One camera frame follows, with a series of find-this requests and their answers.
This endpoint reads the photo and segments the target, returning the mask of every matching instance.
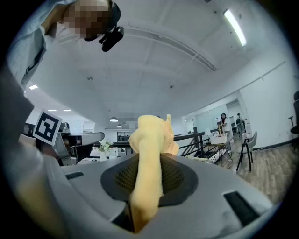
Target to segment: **yellow towel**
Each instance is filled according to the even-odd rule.
[[[164,121],[153,115],[138,118],[138,129],[131,135],[130,146],[139,153],[138,174],[131,194],[130,208],[135,232],[139,232],[158,211],[163,195],[160,153],[176,155],[171,116]]]

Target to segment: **wooden floor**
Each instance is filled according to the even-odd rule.
[[[242,140],[235,136],[234,143],[231,143],[232,152],[239,146],[242,146]],[[277,148],[253,151],[252,155],[251,172],[247,154],[244,154],[238,172],[236,172],[236,168],[240,154],[233,154],[233,165],[231,165],[231,161],[223,157],[223,167],[258,188],[274,204],[281,202],[299,162],[298,151],[293,151],[291,145],[288,144]]]

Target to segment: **gray chair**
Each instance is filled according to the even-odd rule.
[[[257,132],[254,133],[252,138],[245,139],[242,146],[237,149],[236,153],[240,154],[240,158],[239,158],[239,162],[238,162],[238,166],[237,166],[237,171],[239,169],[240,163],[242,162],[244,154],[248,154],[249,171],[251,171],[251,163],[253,163],[252,148],[256,145],[256,138],[257,138]]]

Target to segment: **potted plant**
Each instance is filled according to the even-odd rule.
[[[100,144],[101,145],[98,147],[98,150],[100,151],[100,161],[103,161],[109,157],[112,143],[109,139],[106,139],[101,141]]]

